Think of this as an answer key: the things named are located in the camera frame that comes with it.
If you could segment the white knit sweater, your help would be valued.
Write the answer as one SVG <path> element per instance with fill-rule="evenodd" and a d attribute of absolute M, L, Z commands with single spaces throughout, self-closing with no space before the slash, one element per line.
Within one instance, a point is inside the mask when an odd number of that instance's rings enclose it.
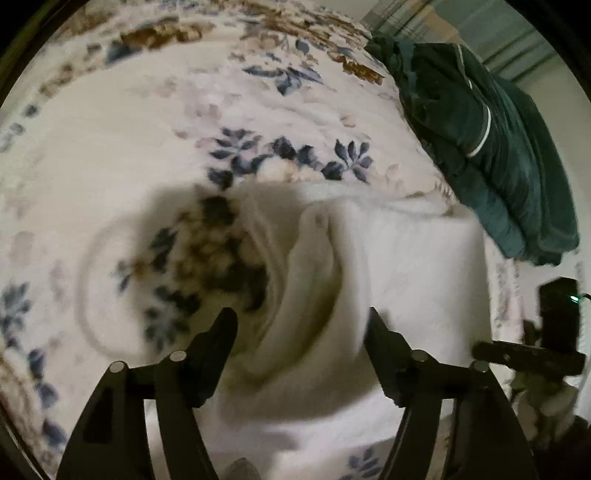
<path fill-rule="evenodd" d="M 270 479 L 375 474 L 403 412 L 363 338 L 370 311 L 411 346 L 465 366 L 490 335 L 484 233 L 463 206 L 339 182 L 242 185 L 231 200 L 269 276 L 197 415 L 214 464 Z"/>

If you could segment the pile of small clothes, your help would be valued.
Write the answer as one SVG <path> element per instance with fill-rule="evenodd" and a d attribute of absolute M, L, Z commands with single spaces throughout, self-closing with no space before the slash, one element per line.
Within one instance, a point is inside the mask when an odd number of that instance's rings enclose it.
<path fill-rule="evenodd" d="M 575 413 L 577 388 L 517 372 L 511 389 L 512 407 L 540 468 L 566 468 L 590 459 L 590 423 Z"/>

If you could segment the dark green folded blanket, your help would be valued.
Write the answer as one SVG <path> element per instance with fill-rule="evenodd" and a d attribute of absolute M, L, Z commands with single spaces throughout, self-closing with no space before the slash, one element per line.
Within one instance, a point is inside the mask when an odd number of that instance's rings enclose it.
<path fill-rule="evenodd" d="M 367 50 L 393 76 L 423 149 L 506 258 L 557 266 L 578 247 L 567 174 L 528 94 L 461 44 L 375 36 Z"/>

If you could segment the floral bed blanket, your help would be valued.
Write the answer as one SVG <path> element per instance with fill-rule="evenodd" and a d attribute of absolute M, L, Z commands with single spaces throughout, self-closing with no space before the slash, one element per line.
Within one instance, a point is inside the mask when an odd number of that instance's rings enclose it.
<path fill-rule="evenodd" d="M 467 208 L 369 41 L 314 1 L 92 1 L 41 48 L 1 109 L 1 420 L 35 478 L 57 476 L 111 363 L 161 361 L 224 307 L 239 336 L 263 310 L 233 190 Z"/>

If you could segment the teal striped right curtain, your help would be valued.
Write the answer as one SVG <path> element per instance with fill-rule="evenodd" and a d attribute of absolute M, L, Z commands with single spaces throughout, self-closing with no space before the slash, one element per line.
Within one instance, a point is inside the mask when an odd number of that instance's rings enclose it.
<path fill-rule="evenodd" d="M 561 63 L 543 35 L 506 1 L 380 1 L 362 24 L 399 39 L 464 44 L 490 71 L 517 83 Z"/>

